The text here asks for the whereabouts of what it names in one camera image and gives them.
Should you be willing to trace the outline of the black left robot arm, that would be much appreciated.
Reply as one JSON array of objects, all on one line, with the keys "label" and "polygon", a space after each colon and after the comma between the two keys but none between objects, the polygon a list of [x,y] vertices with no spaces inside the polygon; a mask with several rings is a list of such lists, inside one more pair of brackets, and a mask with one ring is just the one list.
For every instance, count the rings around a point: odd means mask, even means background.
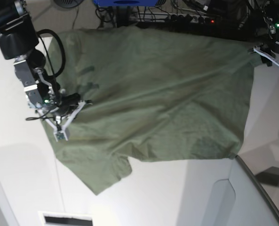
[{"label": "black left robot arm", "polygon": [[261,12],[268,28],[268,46],[279,54],[279,0],[265,0]]}]

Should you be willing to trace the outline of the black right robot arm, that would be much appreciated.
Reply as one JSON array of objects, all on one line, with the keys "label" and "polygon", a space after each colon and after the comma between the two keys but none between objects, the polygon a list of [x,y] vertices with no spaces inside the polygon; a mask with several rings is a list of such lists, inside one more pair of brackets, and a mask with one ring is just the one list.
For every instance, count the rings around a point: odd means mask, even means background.
[{"label": "black right robot arm", "polygon": [[[49,54],[36,49],[42,34],[50,34],[58,43],[62,62],[57,72],[48,75]],[[78,93],[66,95],[56,81],[64,71],[66,55],[60,37],[50,29],[36,31],[24,0],[0,0],[0,49],[6,60],[14,59],[17,78],[21,81],[28,105],[45,118],[74,118],[84,103]]]}]

